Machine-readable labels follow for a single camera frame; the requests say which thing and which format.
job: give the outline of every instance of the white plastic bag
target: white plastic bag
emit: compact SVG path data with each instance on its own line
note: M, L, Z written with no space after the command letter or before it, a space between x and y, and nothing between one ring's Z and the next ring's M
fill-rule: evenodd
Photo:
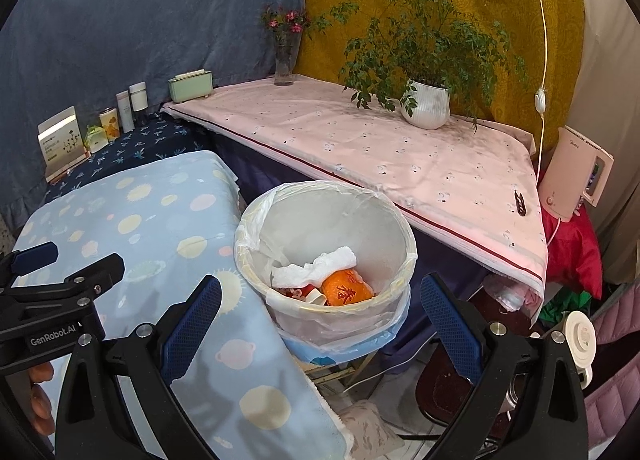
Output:
M376 293L373 299L316 306L270 287L274 265L302 266L341 246L355 253L358 273ZM415 239L400 210L382 193L343 182L283 184L246 209L236 231L235 255L287 345L298 344L289 348L300 360L362 355L360 344L381 347L406 318ZM306 351L300 345L307 345Z

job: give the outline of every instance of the dark red stripe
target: dark red stripe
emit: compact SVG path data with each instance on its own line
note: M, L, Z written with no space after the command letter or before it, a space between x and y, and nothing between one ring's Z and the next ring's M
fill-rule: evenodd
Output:
M184 112L181 112L180 110L175 110L175 111L176 111L176 112L178 112L178 113L180 113L181 115L185 115L185 116L187 116L187 117L191 117L191 118L193 118L193 119L203 120L203 119L199 119L198 117L192 116L192 115L190 115L190 114L186 114L186 113L184 113ZM343 177L341 177L341 176L337 176L337 175L333 174L331 171L327 171L327 170L325 170L325 169L322 169L321 167L318 167L318 166L315 166L314 164L311 164L311 163L309 163L309 162L306 162L305 160L302 160L301 158L298 158L298 157L296 157L296 156L293 156L293 155L290 155L290 154L288 154L288 153L285 153L284 151L280 151L278 148L272 148L272 147L271 147L271 146L269 146L268 144L263 144L262 142L259 142L258 140L253 140L252 138L250 138L250 137L248 137L248 136L245 136L245 135L243 135L242 133L238 133L238 132L235 132L235 131L233 131L233 130L230 130L229 128L226 128L225 126L221 126L220 124L217 124L217 123L215 123L215 122L211 122L210 120L206 120L205 122L208 122L208 123L210 123L210 124L213 124L214 126L217 126L217 127L219 127L221 130L225 130L226 132L233 133L235 136L239 136L239 137L241 137L241 138L244 138L245 140L248 140L248 141L250 141L250 142L252 142L252 143L254 143L254 144L257 144L258 146L262 146L263 148L266 148L267 150L275 151L276 153L279 153L279 154L281 154L282 156L285 156L286 158L291 158L291 159L293 159L293 160L296 160L296 161L298 161L300 164L303 164L303 165L305 165L305 166L312 167L312 168L314 168L315 170L318 170L318 171L320 171L320 172L322 172L322 173L324 173L324 174L327 174L327 175L330 175L330 176L332 176L332 177L334 177L334 178L337 178L338 180L342 180L343 182L347 182L347 183L349 183L349 184L351 184L351 185L354 185L354 186L356 186L356 187L363 187L363 186L362 186L362 184L356 184L355 182L352 182L351 180L347 180L346 178L343 178ZM440 230L447 231L447 233L452 234L453 236L455 236L455 237L457 237L457 238L460 238L461 240L465 240L467 243L469 243L469 244L471 244L471 245L473 245L473 246L475 246L475 247L478 247L479 249L484 250L484 252L488 252L488 253L489 253L489 254L491 254L492 256L495 256L496 258L499 258L500 260L503 260L504 262L509 263L510 265L514 266L515 268L519 268L520 270L524 270L525 272L528 272L528 273L529 273L529 274L531 274L532 276L535 276L535 277L536 277L536 278L538 278L540 281L542 281L542 278L541 278L539 275L537 275L535 272L533 272L532 270L529 270L528 268L525 268L525 267L523 267L523 266L521 266L521 265L519 265L519 264L517 264L517 263L512 262L509 258L505 258L504 256L501 256L500 254L498 254L498 253L497 253L497 252L495 252L494 250L487 249L487 247L482 246L482 245L479 245L477 242L475 242L475 241L473 241L473 240L471 240L471 239L467 238L466 236L464 236L464 235L462 235L462 234L458 234L456 231L452 231L452 230L451 230L451 229L449 229L448 227L445 227L445 226L442 226L442 225L440 225L440 224L437 224L436 222L433 222L433 221L431 221L431 220L427 220L427 218L424 218L423 216L421 216L421 215L419 215L419 214L417 214L417 213L414 213L413 211L410 211L409 209L407 209L407 208L405 208L405 207L402 207L401 205L398 205L398 204L396 204L395 202L394 202L394 204L395 204L395 205L396 205L396 206L397 206L401 211L404 211L405 213L409 213L411 216L414 216L414 217L416 217L416 218L419 218L419 219L420 219L421 221L423 221L424 223L429 224L429 225L431 225L431 226L433 226L433 227L437 227L437 228L439 228Z

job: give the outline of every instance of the white flower pot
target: white flower pot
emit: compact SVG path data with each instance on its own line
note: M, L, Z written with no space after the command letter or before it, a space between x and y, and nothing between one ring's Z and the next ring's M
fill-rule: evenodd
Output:
M402 116L409 124L425 130L436 130L449 120L451 110L449 109L449 91L446 88L423 85L416 81L412 81L411 85L415 88L415 92L409 90L408 95L418 103L412 115L409 116L404 105L400 104Z

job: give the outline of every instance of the white tissue paper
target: white tissue paper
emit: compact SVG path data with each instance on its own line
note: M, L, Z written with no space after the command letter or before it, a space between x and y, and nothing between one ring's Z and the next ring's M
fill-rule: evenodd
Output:
M347 270L356 266L356 255L349 247L340 247L334 252L323 252L313 263L299 266L291 263L288 266L273 267L271 273L273 288L302 288L309 284L316 288L338 270Z

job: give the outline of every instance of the potted plant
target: potted plant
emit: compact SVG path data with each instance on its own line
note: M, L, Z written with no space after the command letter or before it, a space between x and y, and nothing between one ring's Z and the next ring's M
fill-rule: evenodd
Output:
M276 48L276 73L273 83L275 85L293 84L291 74L291 53L300 37L300 33L311 25L308 16L299 10L284 10L267 7L262 14L262 24L271 32Z
M370 18L366 33L350 39L348 60L340 70L345 89L357 107L368 108L375 95L380 105L417 126L435 129L450 115L453 99L474 118L482 105L490 106L497 68L515 69L526 82L524 61L512 55L509 35L498 21L490 31L461 12L456 0L383 0L379 16ZM345 2L329 16L346 23L359 5ZM331 25L316 20L320 30Z

